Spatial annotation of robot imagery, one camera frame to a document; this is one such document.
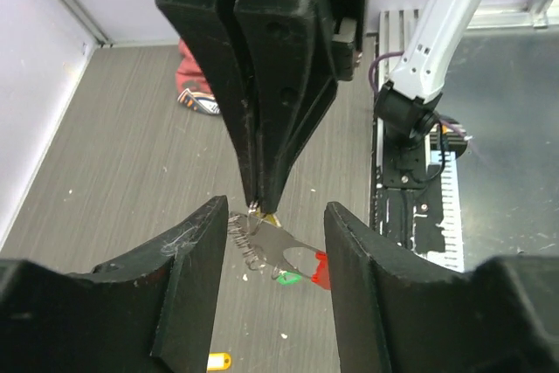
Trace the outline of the green tag key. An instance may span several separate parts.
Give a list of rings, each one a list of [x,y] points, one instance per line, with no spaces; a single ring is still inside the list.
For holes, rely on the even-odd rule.
[[[272,272],[272,280],[281,284],[282,286],[290,286],[302,280],[302,276],[297,273],[291,273],[284,270],[274,270]]]

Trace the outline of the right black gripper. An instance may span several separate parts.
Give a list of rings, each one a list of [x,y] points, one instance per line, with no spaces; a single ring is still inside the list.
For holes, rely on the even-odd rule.
[[[263,213],[278,209],[298,154],[335,98],[336,75],[353,79],[367,2],[155,0],[217,100],[245,202]]]

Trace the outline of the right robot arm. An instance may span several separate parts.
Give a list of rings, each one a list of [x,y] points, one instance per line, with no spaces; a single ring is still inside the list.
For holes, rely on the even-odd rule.
[[[383,85],[375,114],[423,138],[459,41],[481,0],[427,0]],[[265,214],[291,168],[352,79],[367,0],[155,0],[192,51],[222,112],[245,201]]]

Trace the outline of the metal key holder red handle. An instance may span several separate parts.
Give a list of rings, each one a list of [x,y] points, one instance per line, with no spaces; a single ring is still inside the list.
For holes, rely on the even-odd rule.
[[[272,270],[297,273],[324,290],[331,290],[328,256],[311,245],[294,237],[283,227],[279,228],[257,217],[257,212],[229,213],[227,233],[234,245],[242,252],[245,264],[252,271],[269,266]],[[302,272],[286,257],[286,251],[305,249],[313,254],[316,267],[312,274]]]

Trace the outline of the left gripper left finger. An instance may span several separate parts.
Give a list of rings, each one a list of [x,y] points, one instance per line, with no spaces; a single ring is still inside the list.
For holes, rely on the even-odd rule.
[[[90,273],[3,259],[2,371],[205,371],[228,216],[213,197]]]

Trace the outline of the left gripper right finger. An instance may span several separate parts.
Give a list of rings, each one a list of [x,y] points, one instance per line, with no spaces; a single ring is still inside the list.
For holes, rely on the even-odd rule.
[[[343,372],[555,372],[558,260],[520,254],[457,273],[324,212]]]

